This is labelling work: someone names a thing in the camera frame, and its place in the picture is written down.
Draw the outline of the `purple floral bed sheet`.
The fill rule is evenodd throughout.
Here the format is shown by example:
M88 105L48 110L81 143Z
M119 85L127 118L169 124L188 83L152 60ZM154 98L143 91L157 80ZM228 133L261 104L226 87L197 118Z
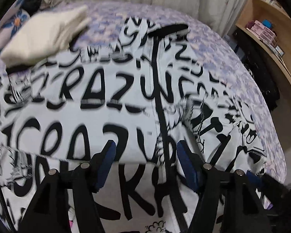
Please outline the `purple floral bed sheet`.
M82 4L59 6L45 12L72 10ZM148 32L171 23L188 23L188 41L173 45L188 61L170 62L159 69L162 102L172 99L167 124L177 134L186 102L197 96L212 99L217 87L205 85L212 76L220 87L249 112L252 138L259 143L257 163L241 153L236 164L261 170L284 181L287 167L283 150L261 91L228 44L205 24L170 9L118 2L86 4L89 31L75 51L47 57L24 77L8 76L0 61L0 185L14 184L26 194L40 177L34 167L70 167L88 159L116 134L103 134L110 123L128 135L119 163L161 165L155 150L159 121L151 97L150 56L127 48L127 64L99 61L98 52L111 52L121 42L140 42Z

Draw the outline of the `pink storage boxes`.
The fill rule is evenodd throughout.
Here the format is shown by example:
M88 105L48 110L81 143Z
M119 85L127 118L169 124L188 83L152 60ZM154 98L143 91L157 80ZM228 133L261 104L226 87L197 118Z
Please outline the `pink storage boxes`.
M270 30L267 26L262 24L260 21L249 21L246 24L247 30L252 32L256 37L260 40L265 41L267 44L271 44L273 47L276 47L278 44L278 39L272 30Z

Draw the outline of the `black cloth bundle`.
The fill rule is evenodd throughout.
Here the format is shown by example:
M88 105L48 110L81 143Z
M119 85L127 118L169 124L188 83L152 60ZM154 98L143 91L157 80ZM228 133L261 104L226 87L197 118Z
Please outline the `black cloth bundle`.
M42 0L24 0L21 8L32 16L39 10L41 2Z

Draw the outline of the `wooden desk shelf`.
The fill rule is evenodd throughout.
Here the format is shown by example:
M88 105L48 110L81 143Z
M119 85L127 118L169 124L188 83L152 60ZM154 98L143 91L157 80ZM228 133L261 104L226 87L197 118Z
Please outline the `wooden desk shelf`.
M280 59L258 39L257 34L247 30L249 22L262 23L265 20L271 24L271 30L276 34L275 43L281 54ZM247 0L236 21L236 26L252 36L271 55L291 83L291 18L282 7L279 7L276 0Z

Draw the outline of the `pink blue flower pillow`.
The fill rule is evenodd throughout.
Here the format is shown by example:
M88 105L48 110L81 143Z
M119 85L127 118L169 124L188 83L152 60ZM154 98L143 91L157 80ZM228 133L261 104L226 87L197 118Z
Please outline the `pink blue flower pillow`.
M31 17L21 8L23 2L24 0L16 0L0 21L0 53Z

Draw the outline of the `blue box on shelf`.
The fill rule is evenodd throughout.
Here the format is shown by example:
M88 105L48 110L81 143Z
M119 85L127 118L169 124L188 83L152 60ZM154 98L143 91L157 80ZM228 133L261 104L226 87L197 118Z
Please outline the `blue box on shelf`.
M262 21L262 24L263 24L265 27L269 28L270 30L273 28L273 24L272 24L269 20L267 20L267 19L264 19L264 20Z

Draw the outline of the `black white graffiti jacket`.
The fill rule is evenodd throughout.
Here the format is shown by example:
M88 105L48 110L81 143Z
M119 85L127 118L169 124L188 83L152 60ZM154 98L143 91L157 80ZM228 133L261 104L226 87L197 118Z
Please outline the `black white graffiti jacket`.
M182 152L258 173L250 107L205 68L186 24L128 18L108 47L0 77L0 223L8 232L186 232L199 199Z

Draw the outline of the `folded cream garment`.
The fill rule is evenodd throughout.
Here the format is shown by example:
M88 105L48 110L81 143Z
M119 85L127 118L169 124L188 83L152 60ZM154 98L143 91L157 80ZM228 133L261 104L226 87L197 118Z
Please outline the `folded cream garment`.
M91 22L86 5L62 12L40 12L29 19L1 51L7 68L35 65L69 48L72 39Z

